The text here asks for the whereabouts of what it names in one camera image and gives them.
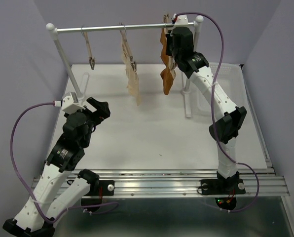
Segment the brown underwear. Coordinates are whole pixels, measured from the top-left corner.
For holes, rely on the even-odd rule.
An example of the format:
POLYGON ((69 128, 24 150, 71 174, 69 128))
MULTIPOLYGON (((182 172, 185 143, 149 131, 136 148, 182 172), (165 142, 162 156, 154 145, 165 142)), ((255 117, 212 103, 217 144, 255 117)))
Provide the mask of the brown underwear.
POLYGON ((160 43, 162 45, 162 50, 160 54, 160 58, 165 65, 165 69, 162 70, 160 73, 160 76, 163 81, 163 92, 165 95, 168 95, 170 92, 170 89, 173 85, 174 79, 176 77, 175 67, 176 64, 174 63, 174 60, 171 56, 166 55, 166 29, 161 29, 161 35, 160 35, 160 43))

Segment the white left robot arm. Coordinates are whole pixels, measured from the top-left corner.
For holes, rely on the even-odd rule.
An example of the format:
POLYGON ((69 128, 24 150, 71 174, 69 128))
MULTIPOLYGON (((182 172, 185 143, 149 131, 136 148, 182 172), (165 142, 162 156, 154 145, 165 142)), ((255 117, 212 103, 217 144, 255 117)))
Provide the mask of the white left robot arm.
POLYGON ((89 147, 96 127, 110 117, 108 102, 100 102, 89 97, 86 101, 95 108, 95 111, 74 103, 74 109, 69 112, 68 106, 65 105, 67 101, 68 98, 64 98, 50 103, 51 106, 62 108, 66 122, 63 125, 63 133, 45 160, 43 172, 36 187, 31 189, 18 169, 14 168, 17 177, 29 193, 24 207, 14 218, 7 219, 2 227, 16 237, 53 236, 54 224, 83 195, 102 192, 99 175, 84 169, 78 173, 70 186, 57 196, 63 182, 85 155, 84 150, 89 147))

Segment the wooden hanger with brown underwear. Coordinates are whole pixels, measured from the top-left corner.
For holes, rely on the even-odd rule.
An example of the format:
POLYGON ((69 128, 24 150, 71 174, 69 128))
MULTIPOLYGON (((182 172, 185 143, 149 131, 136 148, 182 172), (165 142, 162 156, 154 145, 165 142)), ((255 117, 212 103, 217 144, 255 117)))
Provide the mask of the wooden hanger with brown underwear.
POLYGON ((162 44, 162 51, 161 51, 161 60, 166 66, 165 72, 170 73, 172 78, 176 77, 175 67, 176 64, 174 63, 174 60, 171 56, 170 50, 169 50, 169 41, 168 41, 168 28, 161 29, 161 36, 160 36, 160 43, 162 44))

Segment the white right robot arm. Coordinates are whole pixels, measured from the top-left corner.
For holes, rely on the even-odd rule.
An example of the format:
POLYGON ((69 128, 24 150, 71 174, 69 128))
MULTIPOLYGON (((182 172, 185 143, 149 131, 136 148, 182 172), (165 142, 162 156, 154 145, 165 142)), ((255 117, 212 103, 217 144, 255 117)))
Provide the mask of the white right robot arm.
POLYGON ((209 62, 194 51, 193 33, 187 27, 175 27, 166 34, 166 54, 173 57, 178 68, 202 93, 211 107, 212 125, 209 133, 218 151, 216 179, 202 179, 198 192, 202 195, 244 194, 245 189, 235 157, 236 137, 247 110, 238 107, 217 83, 209 62))

